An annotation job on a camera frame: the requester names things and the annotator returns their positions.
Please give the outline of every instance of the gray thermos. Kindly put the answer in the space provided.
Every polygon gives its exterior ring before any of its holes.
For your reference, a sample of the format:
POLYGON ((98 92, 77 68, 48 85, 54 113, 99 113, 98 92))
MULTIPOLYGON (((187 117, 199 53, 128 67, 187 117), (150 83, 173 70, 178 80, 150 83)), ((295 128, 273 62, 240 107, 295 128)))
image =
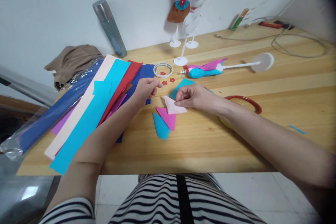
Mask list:
POLYGON ((118 54, 118 57, 126 57, 127 51, 108 3, 106 2, 106 0, 99 0, 95 2, 92 6, 109 41, 111 42, 114 50, 118 54))

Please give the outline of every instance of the white floor tile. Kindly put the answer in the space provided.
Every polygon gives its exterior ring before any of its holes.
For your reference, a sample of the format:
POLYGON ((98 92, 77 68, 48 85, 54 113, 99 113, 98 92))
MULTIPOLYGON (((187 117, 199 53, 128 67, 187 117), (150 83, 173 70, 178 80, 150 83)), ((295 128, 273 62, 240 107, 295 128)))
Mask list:
POLYGON ((99 192, 100 192, 100 184, 102 182, 102 178, 101 177, 102 177, 101 175, 98 176, 97 185, 96 185, 96 201, 95 201, 96 204, 98 203, 99 192))
POLYGON ((121 205, 138 184, 138 175, 103 175, 98 204, 121 205))
POLYGON ((271 173, 216 173, 214 176, 226 193, 251 210, 294 212, 271 173))
POLYGON ((317 224, 320 223, 320 216, 317 214, 310 213, 298 213, 303 224, 317 224))
POLYGON ((281 173, 272 173, 297 213, 317 214, 301 190, 281 173))
POLYGON ((98 205, 96 224, 107 224, 118 208, 118 205, 98 205))
POLYGON ((297 213, 253 211, 267 224, 302 224, 297 213))

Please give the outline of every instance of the clear plastic bag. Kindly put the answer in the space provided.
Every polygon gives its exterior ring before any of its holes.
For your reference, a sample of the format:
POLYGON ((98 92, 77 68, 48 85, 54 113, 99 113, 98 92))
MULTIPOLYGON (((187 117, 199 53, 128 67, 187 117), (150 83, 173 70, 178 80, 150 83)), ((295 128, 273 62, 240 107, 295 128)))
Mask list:
POLYGON ((0 145, 1 154, 15 161, 29 151, 52 127, 66 115, 81 99, 103 62, 103 58, 92 60, 91 67, 77 74, 68 85, 60 90, 63 94, 51 108, 42 107, 11 137, 0 145))

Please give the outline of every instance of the light blue felt sheet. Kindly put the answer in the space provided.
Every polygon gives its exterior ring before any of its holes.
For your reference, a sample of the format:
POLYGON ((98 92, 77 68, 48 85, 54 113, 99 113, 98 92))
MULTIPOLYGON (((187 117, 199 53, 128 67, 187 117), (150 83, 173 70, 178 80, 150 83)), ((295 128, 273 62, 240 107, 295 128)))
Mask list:
POLYGON ((65 144, 56 155, 50 168, 65 174, 68 166, 87 137, 96 129, 130 62, 116 59, 105 80, 94 82, 94 97, 71 132, 65 144))
POLYGON ((191 81, 191 80, 188 80, 188 79, 183 79, 181 81, 181 83, 171 92, 171 94, 169 95, 170 98, 176 100, 176 95, 177 95, 177 91, 183 87, 183 86, 188 86, 188 85, 191 85, 191 84, 194 84, 196 82, 194 81, 191 81))
POLYGON ((167 124, 164 122, 162 117, 155 114, 154 112, 153 112, 153 118, 158 137, 163 140, 166 140, 169 135, 170 129, 168 128, 167 124))

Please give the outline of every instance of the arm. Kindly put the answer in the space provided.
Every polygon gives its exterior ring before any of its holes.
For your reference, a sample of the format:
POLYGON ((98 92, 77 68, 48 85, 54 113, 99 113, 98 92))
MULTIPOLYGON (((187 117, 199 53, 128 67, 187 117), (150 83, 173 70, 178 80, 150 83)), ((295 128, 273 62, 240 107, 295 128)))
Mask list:
POLYGON ((146 99, 156 94, 156 87, 162 87, 158 80, 140 79, 132 97, 91 133, 71 161, 46 212, 75 197, 87 198, 95 205, 97 179, 106 156, 146 99))
POLYGON ((177 106, 195 107, 221 116, 288 178, 319 187, 333 186, 335 155, 319 145, 198 84, 180 88, 176 100, 177 106))

